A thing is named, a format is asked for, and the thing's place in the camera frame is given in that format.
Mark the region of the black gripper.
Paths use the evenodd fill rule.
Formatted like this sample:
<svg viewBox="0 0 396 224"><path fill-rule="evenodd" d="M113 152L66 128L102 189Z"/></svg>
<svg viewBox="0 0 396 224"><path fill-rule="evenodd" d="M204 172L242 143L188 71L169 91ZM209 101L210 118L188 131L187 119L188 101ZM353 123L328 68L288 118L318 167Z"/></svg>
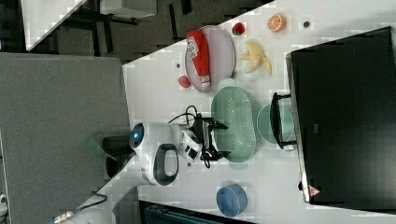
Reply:
<svg viewBox="0 0 396 224"><path fill-rule="evenodd" d="M218 161L231 154L231 151L216 151L212 145L211 138L211 132L214 129L227 130L228 126L213 118L203 118L202 116L195 117L192 131L202 144L202 161Z"/></svg>

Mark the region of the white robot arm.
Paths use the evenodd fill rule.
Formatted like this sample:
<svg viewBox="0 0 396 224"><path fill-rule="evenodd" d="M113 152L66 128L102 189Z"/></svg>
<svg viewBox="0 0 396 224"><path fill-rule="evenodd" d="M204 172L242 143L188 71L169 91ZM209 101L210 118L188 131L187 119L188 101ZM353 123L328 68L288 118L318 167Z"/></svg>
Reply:
<svg viewBox="0 0 396 224"><path fill-rule="evenodd" d="M142 162L142 176L150 185L168 186L178 175L179 158L187 162L210 162L231 154L213 145L212 132L228 127L213 119L198 117L188 124L140 121L132 128L130 147Z"/></svg>

